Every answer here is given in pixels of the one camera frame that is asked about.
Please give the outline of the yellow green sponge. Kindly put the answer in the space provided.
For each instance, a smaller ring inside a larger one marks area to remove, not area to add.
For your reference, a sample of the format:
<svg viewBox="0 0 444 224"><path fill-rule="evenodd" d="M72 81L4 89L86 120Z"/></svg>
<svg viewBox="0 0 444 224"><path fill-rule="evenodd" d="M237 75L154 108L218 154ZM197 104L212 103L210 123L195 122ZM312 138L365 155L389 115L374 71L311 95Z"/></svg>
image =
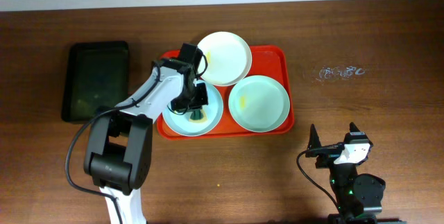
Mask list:
<svg viewBox="0 0 444 224"><path fill-rule="evenodd" d="M194 110L189 116L189 121L192 123L202 123L207 121L207 115L203 109Z"/></svg>

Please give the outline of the light blue plate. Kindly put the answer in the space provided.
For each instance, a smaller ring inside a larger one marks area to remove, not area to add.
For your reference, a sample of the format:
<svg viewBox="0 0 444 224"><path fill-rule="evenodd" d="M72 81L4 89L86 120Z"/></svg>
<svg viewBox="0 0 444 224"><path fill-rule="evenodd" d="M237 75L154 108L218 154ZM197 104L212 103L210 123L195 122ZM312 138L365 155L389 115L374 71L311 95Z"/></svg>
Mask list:
<svg viewBox="0 0 444 224"><path fill-rule="evenodd" d="M207 115L207 121L202 123L192 123L189 116L192 111L185 114L173 113L169 109L163 111L162 116L164 122L172 131L179 135L187 137L196 137L204 135L214 129L223 115L223 99L215 86L199 80L198 83L205 83L207 87L208 105L204 105L203 109Z"/></svg>

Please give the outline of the white plate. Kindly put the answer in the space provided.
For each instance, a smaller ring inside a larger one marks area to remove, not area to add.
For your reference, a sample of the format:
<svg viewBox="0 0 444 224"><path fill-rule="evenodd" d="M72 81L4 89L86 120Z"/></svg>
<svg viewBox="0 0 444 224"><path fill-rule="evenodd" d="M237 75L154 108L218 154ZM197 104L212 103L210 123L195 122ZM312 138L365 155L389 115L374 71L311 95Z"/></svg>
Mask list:
<svg viewBox="0 0 444 224"><path fill-rule="evenodd" d="M198 48L206 61L201 60L198 72L206 82L227 87L246 77L253 63L253 55L246 41L230 32L219 31L205 36Z"/></svg>

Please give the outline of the light green plate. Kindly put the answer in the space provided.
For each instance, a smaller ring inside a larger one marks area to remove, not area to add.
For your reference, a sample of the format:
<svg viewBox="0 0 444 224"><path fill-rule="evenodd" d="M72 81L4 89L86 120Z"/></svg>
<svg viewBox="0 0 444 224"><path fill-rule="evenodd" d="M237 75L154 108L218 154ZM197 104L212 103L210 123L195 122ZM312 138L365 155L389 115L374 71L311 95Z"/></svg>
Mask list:
<svg viewBox="0 0 444 224"><path fill-rule="evenodd" d="M280 127L290 112L290 98L278 81L254 75L239 81L228 97L235 122L251 132L270 132Z"/></svg>

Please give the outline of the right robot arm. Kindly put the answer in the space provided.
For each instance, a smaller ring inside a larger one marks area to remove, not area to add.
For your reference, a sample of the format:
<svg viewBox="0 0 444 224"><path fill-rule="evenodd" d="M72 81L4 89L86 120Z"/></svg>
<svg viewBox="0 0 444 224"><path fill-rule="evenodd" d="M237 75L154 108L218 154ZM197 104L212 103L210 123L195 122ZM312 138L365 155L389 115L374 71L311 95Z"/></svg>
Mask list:
<svg viewBox="0 0 444 224"><path fill-rule="evenodd" d="M382 212L386 183L383 179L357 172L368 159L373 147L366 133L350 123L350 131L337 144L323 146L314 125L310 126L306 157L315 157L317 169L330 171L330 186L336 201L336 214L329 214L328 223L376 223Z"/></svg>

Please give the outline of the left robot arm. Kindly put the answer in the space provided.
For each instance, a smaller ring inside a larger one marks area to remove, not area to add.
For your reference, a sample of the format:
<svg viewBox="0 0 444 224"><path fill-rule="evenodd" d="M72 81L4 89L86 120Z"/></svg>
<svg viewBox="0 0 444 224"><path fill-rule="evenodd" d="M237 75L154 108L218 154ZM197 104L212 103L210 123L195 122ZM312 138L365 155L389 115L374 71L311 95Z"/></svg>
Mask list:
<svg viewBox="0 0 444 224"><path fill-rule="evenodd" d="M201 109L207 91L197 80L206 57L183 44L177 58L153 65L149 79L129 98L91 124L84 171L105 197L112 223L145 223L140 189L151 166L153 124L171 108L179 114Z"/></svg>

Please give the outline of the red plastic tray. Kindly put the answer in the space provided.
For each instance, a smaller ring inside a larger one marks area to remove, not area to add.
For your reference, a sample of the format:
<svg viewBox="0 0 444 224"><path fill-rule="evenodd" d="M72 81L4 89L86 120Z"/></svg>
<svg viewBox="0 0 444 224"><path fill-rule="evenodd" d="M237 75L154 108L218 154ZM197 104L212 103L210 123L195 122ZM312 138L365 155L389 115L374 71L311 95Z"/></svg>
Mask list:
<svg viewBox="0 0 444 224"><path fill-rule="evenodd" d="M252 51L253 55L253 63L246 77L263 75L275 79L286 89L291 102L291 90L289 88L289 77L286 59L282 50L272 45L251 46L250 50ZM219 91L223 99L223 115L218 125L214 129L204 135L196 137L179 135L172 131L172 129L170 129L170 127L166 125L161 114L156 120L157 131L159 132L159 134L167 139L181 140L191 138L222 138L253 135L276 135L286 133L292 128L294 124L292 105L290 106L290 112L285 122L275 130L272 130L270 132L251 132L242 128L237 122L234 121L228 108L228 97L235 85L231 85L228 87L218 87L216 85L213 86L215 86L215 88Z"/></svg>

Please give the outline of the black rectangular water tray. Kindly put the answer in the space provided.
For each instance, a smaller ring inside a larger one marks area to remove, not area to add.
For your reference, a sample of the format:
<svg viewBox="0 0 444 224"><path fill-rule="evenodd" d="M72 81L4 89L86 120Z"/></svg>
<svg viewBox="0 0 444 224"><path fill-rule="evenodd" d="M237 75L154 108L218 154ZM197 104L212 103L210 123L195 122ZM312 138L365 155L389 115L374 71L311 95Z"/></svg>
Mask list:
<svg viewBox="0 0 444 224"><path fill-rule="evenodd" d="M69 50L62 120L84 122L126 99L129 62L125 41L74 44Z"/></svg>

